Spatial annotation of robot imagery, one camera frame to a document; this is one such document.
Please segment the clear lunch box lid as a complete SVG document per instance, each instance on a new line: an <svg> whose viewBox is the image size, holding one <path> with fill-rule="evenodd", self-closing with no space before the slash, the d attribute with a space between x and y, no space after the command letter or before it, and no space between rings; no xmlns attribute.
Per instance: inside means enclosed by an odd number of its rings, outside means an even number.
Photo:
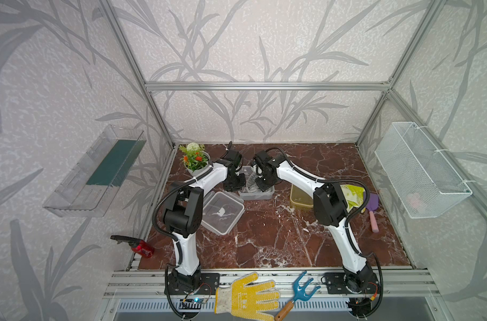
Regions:
<svg viewBox="0 0 487 321"><path fill-rule="evenodd" d="M217 235L227 235L244 212L244 201L236 194L210 191L203 202L201 225Z"/></svg>

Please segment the olive yellow lunch box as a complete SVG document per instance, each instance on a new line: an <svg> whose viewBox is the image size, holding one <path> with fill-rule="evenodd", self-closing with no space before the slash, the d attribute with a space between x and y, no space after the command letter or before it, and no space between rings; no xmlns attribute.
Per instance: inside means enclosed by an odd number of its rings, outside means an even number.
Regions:
<svg viewBox="0 0 487 321"><path fill-rule="evenodd" d="M290 204L295 209L309 211L313 209L313 198L302 189L292 185L290 190Z"/></svg>

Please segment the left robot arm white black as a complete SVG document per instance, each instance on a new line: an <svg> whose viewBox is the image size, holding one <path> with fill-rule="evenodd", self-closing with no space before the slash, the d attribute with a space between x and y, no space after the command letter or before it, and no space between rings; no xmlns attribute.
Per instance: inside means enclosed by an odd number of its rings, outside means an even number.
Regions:
<svg viewBox="0 0 487 321"><path fill-rule="evenodd" d="M201 278L195 234L203 217L204 196L220 183L225 191L239 191L246 186L246 177L223 161L208 165L198 176L173 184L152 213L154 230L174 244L176 262L168 266L171 272L166 275L191 287Z"/></svg>

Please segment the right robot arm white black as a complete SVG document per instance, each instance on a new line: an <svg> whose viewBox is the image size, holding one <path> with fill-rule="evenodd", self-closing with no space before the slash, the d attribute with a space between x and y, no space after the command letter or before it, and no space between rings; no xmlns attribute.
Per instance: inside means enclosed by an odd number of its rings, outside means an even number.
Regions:
<svg viewBox="0 0 487 321"><path fill-rule="evenodd" d="M288 156L271 156L267 151L254 155L251 166L258 175L256 184L262 190L282 181L291 183L313 199L317 221L329 228L338 247L345 273L345 286L352 293L360 293L372 281L374 272L352 233L350 220L366 207L370 191L366 184L356 179L324 179L294 164ZM356 206L349 205L342 190L343 185L359 186L364 200Z"/></svg>

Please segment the clear plastic lunch box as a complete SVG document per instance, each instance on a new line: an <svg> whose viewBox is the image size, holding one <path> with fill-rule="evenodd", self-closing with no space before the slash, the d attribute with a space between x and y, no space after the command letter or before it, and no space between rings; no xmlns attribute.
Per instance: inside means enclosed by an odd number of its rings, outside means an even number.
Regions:
<svg viewBox="0 0 487 321"><path fill-rule="evenodd" d="M241 168L241 170L240 170L240 173L244 173L245 174L245 170L248 169L248 168L250 168L250 167L251 166L243 166ZM246 193L245 190L246 190L246 187L244 187L241 191L238 191L239 197L241 199L243 199L244 201L269 200L269 199L272 198L272 196L274 195L274 192L275 192L274 186L271 187L271 188L269 188L265 192L262 191L261 193Z"/></svg>

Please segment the grey striped cleaning cloth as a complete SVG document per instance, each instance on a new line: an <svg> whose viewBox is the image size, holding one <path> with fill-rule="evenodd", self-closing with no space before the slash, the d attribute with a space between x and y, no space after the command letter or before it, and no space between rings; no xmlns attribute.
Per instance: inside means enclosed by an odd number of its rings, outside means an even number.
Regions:
<svg viewBox="0 0 487 321"><path fill-rule="evenodd" d="M246 174L246 193L261 193L262 190L258 186L256 179L258 179L258 175L254 172L254 170L250 167L245 170Z"/></svg>

